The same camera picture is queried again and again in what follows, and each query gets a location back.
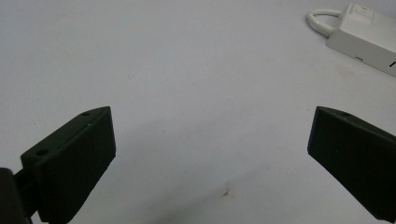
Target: black plastic part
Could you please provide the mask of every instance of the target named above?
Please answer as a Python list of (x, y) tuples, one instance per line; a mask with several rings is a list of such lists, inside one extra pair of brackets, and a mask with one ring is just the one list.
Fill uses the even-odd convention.
[(343, 111), (319, 106), (308, 153), (374, 217), (395, 222), (395, 136)]
[(116, 155), (110, 107), (84, 112), (21, 155), (44, 222), (69, 222)]
[(0, 199), (0, 223), (28, 223), (14, 175), (6, 168), (0, 168)]

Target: white table surface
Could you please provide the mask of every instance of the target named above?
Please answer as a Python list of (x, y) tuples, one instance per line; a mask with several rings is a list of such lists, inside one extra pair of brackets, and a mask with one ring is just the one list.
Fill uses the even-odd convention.
[(1, 1), (0, 166), (110, 105), (117, 157), (72, 223), (382, 223), (306, 151), (317, 105), (396, 134), (396, 77), (306, 23), (347, 3)]

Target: power adapter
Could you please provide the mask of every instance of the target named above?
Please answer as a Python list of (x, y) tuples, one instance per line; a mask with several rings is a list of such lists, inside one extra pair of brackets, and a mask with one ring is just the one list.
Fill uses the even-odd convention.
[[(338, 19), (332, 27), (317, 15)], [(329, 37), (329, 48), (396, 77), (396, 20), (352, 3), (344, 11), (317, 9), (306, 17), (314, 30)]]

